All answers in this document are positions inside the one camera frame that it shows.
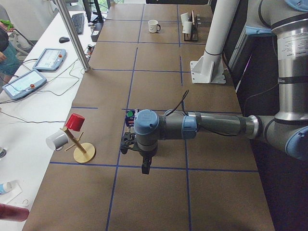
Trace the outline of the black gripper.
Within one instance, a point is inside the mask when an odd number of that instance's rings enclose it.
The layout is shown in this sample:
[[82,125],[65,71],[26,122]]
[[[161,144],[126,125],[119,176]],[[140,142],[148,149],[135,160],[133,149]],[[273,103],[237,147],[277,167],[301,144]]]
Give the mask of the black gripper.
[[152,157],[155,156],[157,153],[157,143],[150,145],[143,145],[138,143],[138,147],[140,148],[139,153],[143,157],[141,166],[142,174],[149,174],[152,163]]

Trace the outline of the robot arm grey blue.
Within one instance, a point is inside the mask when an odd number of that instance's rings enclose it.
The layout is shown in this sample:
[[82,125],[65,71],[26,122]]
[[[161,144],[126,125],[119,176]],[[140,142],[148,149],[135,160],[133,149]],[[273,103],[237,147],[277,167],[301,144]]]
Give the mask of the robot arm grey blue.
[[308,3],[305,0],[251,0],[246,34],[277,36],[279,112],[274,116],[141,110],[134,118],[134,147],[148,174],[158,140],[195,138],[200,129],[261,140],[299,160],[308,158]]

